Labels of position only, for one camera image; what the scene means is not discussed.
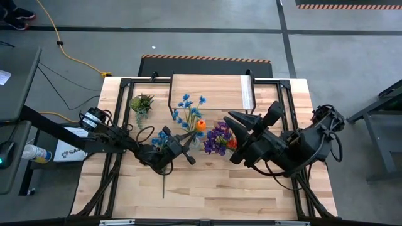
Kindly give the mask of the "grey metal cart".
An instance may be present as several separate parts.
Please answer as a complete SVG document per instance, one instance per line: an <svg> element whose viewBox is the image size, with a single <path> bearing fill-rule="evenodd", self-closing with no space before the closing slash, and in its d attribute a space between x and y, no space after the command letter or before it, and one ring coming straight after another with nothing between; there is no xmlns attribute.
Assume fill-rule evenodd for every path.
<svg viewBox="0 0 402 226"><path fill-rule="evenodd" d="M381 155L384 173L372 175L368 183L402 179L393 154L402 154L402 79L378 93L375 102L347 118L353 124L364 120L371 142Z"/></svg>

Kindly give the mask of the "wooden shelf black metal legs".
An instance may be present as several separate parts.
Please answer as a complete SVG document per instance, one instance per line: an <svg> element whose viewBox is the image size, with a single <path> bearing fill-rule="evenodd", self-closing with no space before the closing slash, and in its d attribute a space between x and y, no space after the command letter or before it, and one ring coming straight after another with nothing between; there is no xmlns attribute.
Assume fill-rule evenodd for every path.
<svg viewBox="0 0 402 226"><path fill-rule="evenodd" d="M219 121L229 111L253 113L256 109L254 80L251 75L173 74L168 86L166 116L173 111L185 94L195 103L203 95L207 101L199 107L203 119Z"/></svg>

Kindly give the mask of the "orange artificial tulip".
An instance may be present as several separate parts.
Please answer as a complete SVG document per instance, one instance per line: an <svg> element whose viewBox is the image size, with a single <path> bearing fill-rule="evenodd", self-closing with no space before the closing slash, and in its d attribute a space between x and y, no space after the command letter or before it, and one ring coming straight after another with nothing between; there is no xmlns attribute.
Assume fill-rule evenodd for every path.
<svg viewBox="0 0 402 226"><path fill-rule="evenodd" d="M194 139L203 137L206 128L207 124L203 119L188 124L188 132L194 133Z"/></svg>

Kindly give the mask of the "white bottle blue yellow label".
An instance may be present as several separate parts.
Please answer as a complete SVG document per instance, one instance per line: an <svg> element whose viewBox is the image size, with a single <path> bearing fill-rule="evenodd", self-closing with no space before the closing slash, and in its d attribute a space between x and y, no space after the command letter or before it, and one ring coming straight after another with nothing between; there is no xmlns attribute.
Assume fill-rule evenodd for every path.
<svg viewBox="0 0 402 226"><path fill-rule="evenodd" d="M52 153L41 147L27 144L24 147L22 158L40 164L47 164L52 159Z"/></svg>

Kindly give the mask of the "white box with logo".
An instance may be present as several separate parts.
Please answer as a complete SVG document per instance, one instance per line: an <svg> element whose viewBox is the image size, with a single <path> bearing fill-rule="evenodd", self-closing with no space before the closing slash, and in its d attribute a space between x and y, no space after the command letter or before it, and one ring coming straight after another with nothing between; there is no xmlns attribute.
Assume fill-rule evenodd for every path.
<svg viewBox="0 0 402 226"><path fill-rule="evenodd" d="M66 127L66 130L74 133L79 137L88 137L88 132L78 127ZM76 148L62 140L58 140L55 154L53 157L54 162L75 162L83 161L87 157L87 153L79 148Z"/></svg>

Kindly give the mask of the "black desk stand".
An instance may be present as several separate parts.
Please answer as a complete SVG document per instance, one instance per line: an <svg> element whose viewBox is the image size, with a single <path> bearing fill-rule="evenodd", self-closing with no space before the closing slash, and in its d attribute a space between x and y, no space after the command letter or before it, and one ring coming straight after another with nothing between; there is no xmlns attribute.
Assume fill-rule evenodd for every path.
<svg viewBox="0 0 402 226"><path fill-rule="evenodd" d="M37 128L36 136L34 138L34 144L37 144L40 135L42 135L43 133L47 133L49 136L53 136L55 139L62 140L81 150L84 150L85 148L85 141L81 137L78 137L74 133L66 130L63 125L51 121L50 119L46 118L39 112L26 105L23 106L19 115L19 119L21 119L22 121L30 121L31 125ZM57 166L53 163L51 163L50 166L43 166L40 163L28 161L18 195L31 196L35 194L35 189L30 188L30 183L34 170L47 168L53 169L56 167Z"/></svg>

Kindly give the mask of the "black floor mat striped edge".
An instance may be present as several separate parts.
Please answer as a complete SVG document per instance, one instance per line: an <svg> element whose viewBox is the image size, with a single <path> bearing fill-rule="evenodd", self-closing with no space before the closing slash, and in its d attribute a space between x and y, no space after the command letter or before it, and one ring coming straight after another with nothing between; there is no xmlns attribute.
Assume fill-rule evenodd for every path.
<svg viewBox="0 0 402 226"><path fill-rule="evenodd" d="M295 0L298 9L402 10L402 0Z"/></svg>
<svg viewBox="0 0 402 226"><path fill-rule="evenodd" d="M138 76L156 72L161 77L177 74L243 75L250 70L257 78L273 78L270 60L217 56L143 55Z"/></svg>

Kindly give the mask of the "potted artificial succulent plant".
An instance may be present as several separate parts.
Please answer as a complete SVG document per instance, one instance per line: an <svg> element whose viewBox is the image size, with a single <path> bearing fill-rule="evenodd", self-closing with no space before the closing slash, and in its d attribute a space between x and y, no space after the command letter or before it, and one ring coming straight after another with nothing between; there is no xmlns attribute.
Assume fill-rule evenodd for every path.
<svg viewBox="0 0 402 226"><path fill-rule="evenodd" d="M151 104L154 102L153 95L137 95L130 100L129 106L135 112L136 124L139 129L143 128L143 121L148 118Z"/></svg>

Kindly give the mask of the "purple artificial flower bunch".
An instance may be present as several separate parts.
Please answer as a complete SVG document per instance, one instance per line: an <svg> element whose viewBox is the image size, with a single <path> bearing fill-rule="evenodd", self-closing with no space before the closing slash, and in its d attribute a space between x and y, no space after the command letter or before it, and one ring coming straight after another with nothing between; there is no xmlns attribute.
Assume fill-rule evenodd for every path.
<svg viewBox="0 0 402 226"><path fill-rule="evenodd" d="M227 149L227 142L234 139L232 131L225 122L218 122L211 131L207 132L207 139L204 141L204 151L207 154L219 154L225 156L228 153L233 153L232 150Z"/></svg>

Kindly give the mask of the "dark grey desk top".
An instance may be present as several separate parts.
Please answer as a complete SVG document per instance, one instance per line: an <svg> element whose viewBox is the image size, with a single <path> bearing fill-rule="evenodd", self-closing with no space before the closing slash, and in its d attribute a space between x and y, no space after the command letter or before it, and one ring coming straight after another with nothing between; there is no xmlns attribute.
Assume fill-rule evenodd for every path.
<svg viewBox="0 0 402 226"><path fill-rule="evenodd" d="M0 70L11 73L7 83L0 85L0 122L18 120L41 53L40 47L14 47L0 50Z"/></svg>
<svg viewBox="0 0 402 226"><path fill-rule="evenodd" d="M14 142L11 165L6 169L0 169L0 195L8 194L13 187L30 128L29 121L0 124L0 144L4 141Z"/></svg>

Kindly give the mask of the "silver metal bracket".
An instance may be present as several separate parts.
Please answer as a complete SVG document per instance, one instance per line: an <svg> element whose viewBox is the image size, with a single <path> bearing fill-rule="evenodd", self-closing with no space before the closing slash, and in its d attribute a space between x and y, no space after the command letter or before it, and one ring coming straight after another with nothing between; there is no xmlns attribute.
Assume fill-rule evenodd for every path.
<svg viewBox="0 0 402 226"><path fill-rule="evenodd" d="M311 226L310 222L277 220L274 226Z"/></svg>
<svg viewBox="0 0 402 226"><path fill-rule="evenodd" d="M111 220L101 220L99 226L131 226L136 225L134 219L111 219Z"/></svg>

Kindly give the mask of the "person's shoe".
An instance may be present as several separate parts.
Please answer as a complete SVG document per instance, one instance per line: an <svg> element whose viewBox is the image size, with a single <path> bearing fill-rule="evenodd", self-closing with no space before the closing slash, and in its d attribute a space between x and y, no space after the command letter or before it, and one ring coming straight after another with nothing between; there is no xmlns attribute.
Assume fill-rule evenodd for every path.
<svg viewBox="0 0 402 226"><path fill-rule="evenodd" d="M3 21L4 21L7 25L13 27L13 28L16 29L16 30L26 30L26 29L28 28L28 24L27 24L27 23L25 23L24 21L22 21L22 20L20 20L20 19L15 18L14 16L9 16L9 15L7 15L7 16L3 19Z"/></svg>
<svg viewBox="0 0 402 226"><path fill-rule="evenodd" d="M32 20L36 17L34 12L28 11L23 8L16 8L12 10L11 13L16 19Z"/></svg>

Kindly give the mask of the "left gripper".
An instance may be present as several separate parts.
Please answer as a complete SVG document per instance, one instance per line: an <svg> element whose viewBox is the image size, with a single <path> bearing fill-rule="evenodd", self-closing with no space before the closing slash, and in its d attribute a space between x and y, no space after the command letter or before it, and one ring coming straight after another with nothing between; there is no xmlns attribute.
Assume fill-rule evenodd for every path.
<svg viewBox="0 0 402 226"><path fill-rule="evenodd" d="M176 135L176 137L153 138L151 144L140 145L138 159L153 170L162 170L183 153L187 161L191 165L194 165L196 160L188 151L182 151L180 141L191 141L195 138L196 134L196 131L190 131L185 134Z"/></svg>

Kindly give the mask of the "black computer mouse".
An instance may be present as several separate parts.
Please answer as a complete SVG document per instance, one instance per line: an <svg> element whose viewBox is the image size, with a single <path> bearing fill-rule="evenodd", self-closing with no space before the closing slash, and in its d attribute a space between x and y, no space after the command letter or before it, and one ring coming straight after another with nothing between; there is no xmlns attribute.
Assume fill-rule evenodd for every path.
<svg viewBox="0 0 402 226"><path fill-rule="evenodd" d="M0 169L8 168L13 161L14 142L4 141L0 144Z"/></svg>

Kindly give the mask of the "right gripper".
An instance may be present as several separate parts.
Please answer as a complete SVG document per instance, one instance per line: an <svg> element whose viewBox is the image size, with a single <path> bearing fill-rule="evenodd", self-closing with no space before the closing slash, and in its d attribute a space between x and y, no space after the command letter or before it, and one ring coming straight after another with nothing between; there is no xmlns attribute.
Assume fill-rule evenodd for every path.
<svg viewBox="0 0 402 226"><path fill-rule="evenodd" d="M238 121L230 117L224 118L225 123L232 131L234 139L237 139L237 149L231 156L232 163L240 164L244 161L245 166L252 166L259 160L269 161L287 148L286 142L269 131L268 128L264 130L253 129L251 133L245 128L245 126L260 124L263 120L261 115L236 111L229 111L229 115Z"/></svg>

